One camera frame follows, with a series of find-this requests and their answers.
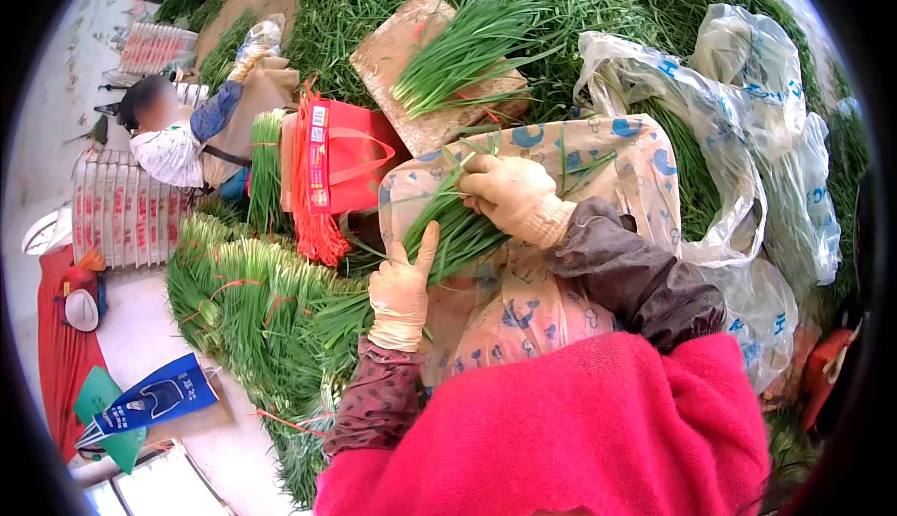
red cloth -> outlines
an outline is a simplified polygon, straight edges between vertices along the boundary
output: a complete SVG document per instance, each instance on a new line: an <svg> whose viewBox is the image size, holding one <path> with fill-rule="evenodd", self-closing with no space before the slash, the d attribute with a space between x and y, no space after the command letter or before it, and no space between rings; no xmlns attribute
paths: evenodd
<svg viewBox="0 0 897 516"><path fill-rule="evenodd" d="M662 356L619 332L465 371L394 452L336 455L315 513L756 514L769 459L741 362L724 334Z"/></svg>
<svg viewBox="0 0 897 516"><path fill-rule="evenodd" d="M64 462L75 454L74 442L84 425L74 415L74 400L93 366L106 368L97 335L59 320L56 296L65 270L73 265L72 246L40 257L38 289L38 366L40 392L50 436Z"/></svg>

white hat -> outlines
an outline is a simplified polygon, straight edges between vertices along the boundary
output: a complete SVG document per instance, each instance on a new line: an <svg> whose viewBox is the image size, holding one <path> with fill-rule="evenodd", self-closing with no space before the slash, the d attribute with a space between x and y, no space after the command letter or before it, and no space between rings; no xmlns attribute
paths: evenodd
<svg viewBox="0 0 897 516"><path fill-rule="evenodd" d="M97 303L91 293L79 288L65 298L65 319L78 331L93 331L100 322Z"/></svg>

pink sweater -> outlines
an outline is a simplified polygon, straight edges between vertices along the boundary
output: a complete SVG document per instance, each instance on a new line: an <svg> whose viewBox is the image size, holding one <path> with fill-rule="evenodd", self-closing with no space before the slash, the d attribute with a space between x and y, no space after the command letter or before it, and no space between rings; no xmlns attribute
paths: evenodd
<svg viewBox="0 0 897 516"><path fill-rule="evenodd" d="M661 355L617 332L449 378L394 451L319 477L320 516L756 514L763 422L725 334Z"/></svg>

worker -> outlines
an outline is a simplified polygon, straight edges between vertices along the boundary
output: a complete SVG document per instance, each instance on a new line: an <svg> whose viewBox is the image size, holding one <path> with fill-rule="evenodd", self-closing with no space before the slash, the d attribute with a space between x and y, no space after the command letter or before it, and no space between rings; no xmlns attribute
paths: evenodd
<svg viewBox="0 0 897 516"><path fill-rule="evenodd" d="M178 105L174 84L166 77L150 76L129 87L118 109L118 122L134 135L130 146L137 163L165 184L207 187L203 152L238 164L241 170L221 185L221 195L239 200L251 165L249 152L233 156L205 143L228 124L242 94L242 84L229 79L194 110Z"/></svg>
<svg viewBox="0 0 897 516"><path fill-rule="evenodd" d="M621 331L415 387L431 223L414 264L400 242L370 277L373 326L324 439L315 513L756 514L769 459L722 293L623 227L597 197L555 197L541 164L477 156L465 205L544 250Z"/></svg>
<svg viewBox="0 0 897 516"><path fill-rule="evenodd" d="M218 188L232 200L245 195L252 121L289 103L299 74L282 57L243 52L246 56L238 54L218 91L196 110L178 106L174 84L162 76L146 77L128 89L118 122L134 135L131 151L153 178L204 192Z"/></svg>

cutting board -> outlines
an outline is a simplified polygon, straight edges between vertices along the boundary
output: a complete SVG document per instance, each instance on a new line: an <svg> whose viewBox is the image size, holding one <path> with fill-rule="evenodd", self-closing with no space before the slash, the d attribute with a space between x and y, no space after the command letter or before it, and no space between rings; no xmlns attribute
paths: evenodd
<svg viewBox="0 0 897 516"><path fill-rule="evenodd" d="M459 127L493 121L485 107L476 105L426 113L410 120L405 108L389 94L389 89L419 47L445 29L454 16L455 9L444 0L407 0L375 32L365 37L349 57L377 105L415 158L455 141ZM505 76L507 78L471 85L461 92L461 96L483 97L527 86L526 79L516 70L505 73ZM503 115L521 117L528 107L529 101L515 100L491 108Z"/></svg>

